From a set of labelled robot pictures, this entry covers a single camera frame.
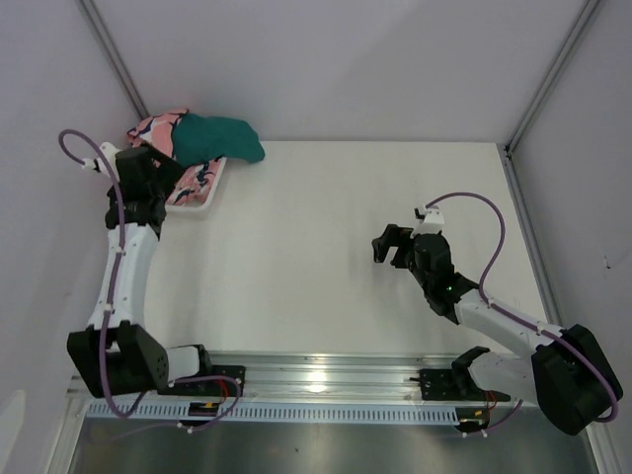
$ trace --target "perforated metal strip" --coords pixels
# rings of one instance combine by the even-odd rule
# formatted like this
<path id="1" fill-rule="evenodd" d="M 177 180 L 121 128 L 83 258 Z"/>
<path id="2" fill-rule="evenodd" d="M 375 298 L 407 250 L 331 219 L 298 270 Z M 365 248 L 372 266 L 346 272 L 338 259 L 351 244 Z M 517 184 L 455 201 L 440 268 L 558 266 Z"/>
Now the perforated metal strip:
<path id="1" fill-rule="evenodd" d="M 119 407 L 127 410 L 130 402 Z M 189 402 L 147 401 L 132 416 L 138 420 L 210 420 L 212 417 L 189 416 Z M 96 400 L 88 410 L 90 418 L 114 418 L 103 400 Z M 226 421 L 285 423 L 353 423 L 368 425 L 458 425 L 453 407 L 336 405 L 301 403 L 243 402 Z"/>

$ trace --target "pile of clothes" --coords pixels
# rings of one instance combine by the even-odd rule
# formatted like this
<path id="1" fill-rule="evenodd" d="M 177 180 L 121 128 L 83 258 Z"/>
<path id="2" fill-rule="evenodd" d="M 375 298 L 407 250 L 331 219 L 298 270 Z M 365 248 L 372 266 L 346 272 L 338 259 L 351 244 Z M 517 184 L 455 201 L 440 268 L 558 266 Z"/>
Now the pile of clothes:
<path id="1" fill-rule="evenodd" d="M 169 205 L 184 205 L 194 200 L 206 202 L 221 158 L 257 163 L 266 156 L 259 135 L 247 122 L 201 117 L 188 109 L 174 109 L 146 118 L 127 132 L 127 139 L 132 147 L 156 148 L 186 169 L 167 199 Z"/>

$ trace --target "white table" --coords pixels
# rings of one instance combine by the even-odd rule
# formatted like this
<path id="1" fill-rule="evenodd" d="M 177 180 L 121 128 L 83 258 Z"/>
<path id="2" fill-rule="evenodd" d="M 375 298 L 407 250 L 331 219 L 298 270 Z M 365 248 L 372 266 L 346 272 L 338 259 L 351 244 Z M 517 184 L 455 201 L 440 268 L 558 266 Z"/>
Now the white table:
<path id="1" fill-rule="evenodd" d="M 452 191 L 481 193 L 506 218 L 487 290 L 545 319 L 496 145 L 264 146 L 262 163 L 228 162 L 205 219 L 165 221 L 145 302 L 146 326 L 163 345 L 376 356 L 501 351 L 432 313 L 407 271 L 372 260 L 371 239 L 386 224 L 413 226 L 415 206 Z M 441 209 L 453 262 L 478 279 L 497 245 L 495 214 L 464 197 Z"/>

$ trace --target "green garment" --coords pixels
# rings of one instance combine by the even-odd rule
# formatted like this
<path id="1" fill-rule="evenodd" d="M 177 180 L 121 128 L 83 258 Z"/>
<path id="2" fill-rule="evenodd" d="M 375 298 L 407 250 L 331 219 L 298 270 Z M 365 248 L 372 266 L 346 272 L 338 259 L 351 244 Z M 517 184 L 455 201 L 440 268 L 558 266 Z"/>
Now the green garment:
<path id="1" fill-rule="evenodd" d="M 185 168 L 215 158 L 241 158 L 257 163 L 266 156 L 259 135 L 247 122 L 235 118 L 186 114 L 171 133 L 176 160 Z"/>

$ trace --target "green cloth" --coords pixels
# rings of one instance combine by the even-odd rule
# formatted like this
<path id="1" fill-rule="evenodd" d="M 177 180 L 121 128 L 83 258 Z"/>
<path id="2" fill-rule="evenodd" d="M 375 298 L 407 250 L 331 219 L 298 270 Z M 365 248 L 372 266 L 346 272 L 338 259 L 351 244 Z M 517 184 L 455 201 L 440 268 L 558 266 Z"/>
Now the green cloth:
<path id="1" fill-rule="evenodd" d="M 266 156 L 259 135 L 235 118 L 186 114 L 171 133 L 178 163 L 188 168 L 215 158 L 241 158 L 257 163 Z"/>

